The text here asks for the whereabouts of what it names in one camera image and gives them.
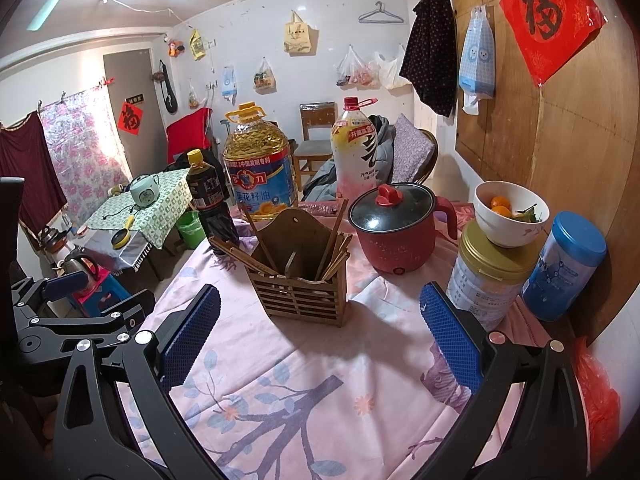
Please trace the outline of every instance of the gray door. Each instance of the gray door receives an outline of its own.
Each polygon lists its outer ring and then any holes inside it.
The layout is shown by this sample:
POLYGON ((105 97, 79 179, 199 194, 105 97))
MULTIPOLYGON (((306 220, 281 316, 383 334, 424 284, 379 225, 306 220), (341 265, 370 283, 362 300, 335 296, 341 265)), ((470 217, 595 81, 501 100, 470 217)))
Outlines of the gray door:
POLYGON ((116 124, 127 98, 140 94, 144 98, 142 103, 135 104, 144 112, 138 134, 118 130, 131 174, 135 178, 141 174, 164 170, 167 166, 167 142, 158 108, 155 83, 151 80, 153 71, 149 50, 129 50, 105 54, 103 57, 107 79, 114 78, 113 83, 107 88, 116 124))

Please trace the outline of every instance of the canister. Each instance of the canister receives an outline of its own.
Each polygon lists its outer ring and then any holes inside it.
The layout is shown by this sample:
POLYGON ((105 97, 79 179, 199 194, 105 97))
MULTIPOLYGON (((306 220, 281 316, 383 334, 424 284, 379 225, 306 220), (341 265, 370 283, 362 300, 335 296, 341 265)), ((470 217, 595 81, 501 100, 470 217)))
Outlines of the canister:
POLYGON ((607 254, 598 228, 571 211, 559 212, 522 299, 538 319, 555 321, 580 294, 607 254))
POLYGON ((492 330, 522 290, 539 250, 535 241, 511 249, 498 247, 472 220, 462 229, 447 296, 457 308, 471 312, 485 330, 492 330))

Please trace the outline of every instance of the pink tablecloth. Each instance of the pink tablecloth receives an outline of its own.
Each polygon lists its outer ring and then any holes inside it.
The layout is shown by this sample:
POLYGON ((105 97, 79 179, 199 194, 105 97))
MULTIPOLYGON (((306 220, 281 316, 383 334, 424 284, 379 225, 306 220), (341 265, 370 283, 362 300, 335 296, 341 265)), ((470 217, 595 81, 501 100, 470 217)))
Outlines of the pink tablecloth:
MULTIPOLYGON (((380 276, 354 237, 342 328, 272 320, 244 267, 213 255, 206 240, 192 254, 143 328, 157 329, 206 283, 220 291, 220 320, 184 385, 170 395, 231 480, 408 480, 433 453, 470 397, 418 307, 425 283, 446 288, 456 257, 444 225, 436 226, 433 255, 404 276, 380 276)), ((352 232, 347 222, 342 228, 352 232)), ((499 329, 522 344, 548 341, 517 304, 499 329)), ((120 393, 145 456, 160 462, 129 389, 121 384, 120 393)), ((520 393, 512 387, 479 462, 500 449, 520 393)))

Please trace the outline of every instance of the orange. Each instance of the orange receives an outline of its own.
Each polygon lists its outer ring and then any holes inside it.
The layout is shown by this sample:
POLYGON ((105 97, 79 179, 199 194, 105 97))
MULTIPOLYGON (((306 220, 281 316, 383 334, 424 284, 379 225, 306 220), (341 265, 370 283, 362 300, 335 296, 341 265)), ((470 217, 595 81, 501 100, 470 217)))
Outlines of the orange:
POLYGON ((504 206, 505 208, 507 208, 509 211, 511 211, 511 202, 509 202, 509 199, 505 196, 494 196, 491 199, 491 207, 498 207, 499 205, 504 206))
POLYGON ((491 211, 493 211, 494 213, 498 213, 498 215, 500 216, 506 216, 507 218, 511 218, 511 210, 506 208, 503 205, 497 205, 495 207, 491 208, 491 211))

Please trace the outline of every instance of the rice cooker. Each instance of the rice cooker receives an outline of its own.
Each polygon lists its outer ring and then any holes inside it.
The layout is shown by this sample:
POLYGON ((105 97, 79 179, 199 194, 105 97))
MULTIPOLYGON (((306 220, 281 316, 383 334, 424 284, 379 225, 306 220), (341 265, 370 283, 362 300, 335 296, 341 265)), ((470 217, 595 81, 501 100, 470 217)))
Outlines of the rice cooker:
POLYGON ((140 207, 149 207, 160 197, 160 178, 155 175, 140 175, 129 184, 129 192, 140 207))

